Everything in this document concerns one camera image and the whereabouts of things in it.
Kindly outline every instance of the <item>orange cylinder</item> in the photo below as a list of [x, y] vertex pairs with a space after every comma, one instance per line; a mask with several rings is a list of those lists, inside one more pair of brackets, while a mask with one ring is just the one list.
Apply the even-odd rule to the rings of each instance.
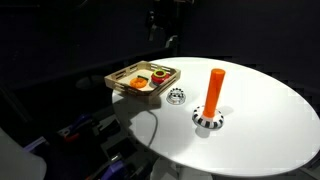
[[225, 73], [222, 69], [211, 70], [207, 99], [203, 110], [203, 115], [208, 118], [214, 117]]

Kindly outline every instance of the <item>white round table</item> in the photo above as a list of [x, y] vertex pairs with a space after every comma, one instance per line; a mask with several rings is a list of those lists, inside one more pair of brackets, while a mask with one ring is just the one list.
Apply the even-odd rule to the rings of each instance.
[[[113, 106], [122, 125], [159, 155], [216, 175], [264, 177], [295, 170], [319, 151], [318, 115], [280, 81], [213, 59], [168, 58], [152, 63], [180, 69], [181, 78], [151, 104], [114, 91]], [[217, 104], [224, 125], [206, 130], [192, 121], [192, 113], [205, 104], [213, 68], [226, 71]], [[184, 104], [166, 101], [172, 88], [184, 91]]]

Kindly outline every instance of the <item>small round object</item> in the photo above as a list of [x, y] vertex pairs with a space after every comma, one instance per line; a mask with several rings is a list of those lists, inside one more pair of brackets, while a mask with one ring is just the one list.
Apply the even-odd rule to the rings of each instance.
[[186, 95], [181, 89], [173, 88], [167, 95], [167, 101], [173, 105], [183, 104], [186, 100]]
[[157, 78], [163, 78], [165, 77], [167, 74], [166, 71], [162, 70], [162, 69], [157, 69], [153, 72], [153, 76], [157, 77]]
[[134, 87], [134, 88], [143, 88], [147, 85], [147, 80], [145, 80], [144, 78], [133, 78], [131, 81], [130, 81], [130, 86], [131, 87]]
[[157, 69], [152, 73], [151, 81], [153, 82], [154, 85], [159, 86], [169, 77], [170, 75], [166, 71], [162, 69]]

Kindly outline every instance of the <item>black and white base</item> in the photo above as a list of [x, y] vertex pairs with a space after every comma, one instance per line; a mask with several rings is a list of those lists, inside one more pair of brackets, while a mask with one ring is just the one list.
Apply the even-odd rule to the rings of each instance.
[[198, 106], [192, 115], [192, 120], [195, 124], [200, 125], [208, 129], [218, 129], [223, 126], [224, 117], [220, 111], [215, 111], [215, 116], [213, 118], [208, 118], [203, 116], [204, 106]]

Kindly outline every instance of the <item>wooden tray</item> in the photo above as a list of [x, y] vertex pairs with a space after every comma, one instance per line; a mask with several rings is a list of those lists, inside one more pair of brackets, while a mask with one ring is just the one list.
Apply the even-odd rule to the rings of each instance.
[[[162, 69], [170, 75], [170, 77], [159, 86], [155, 86], [151, 82], [151, 74], [156, 69]], [[147, 77], [149, 79], [147, 86], [144, 88], [136, 89], [130, 86], [130, 80], [138, 75]], [[150, 101], [154, 97], [161, 95], [173, 83], [179, 80], [180, 75], [181, 71], [178, 69], [157, 65], [146, 61], [140, 61], [108, 76], [105, 76], [104, 80], [107, 87], [111, 89], [128, 93], [130, 95], [142, 98], [143, 100]]]

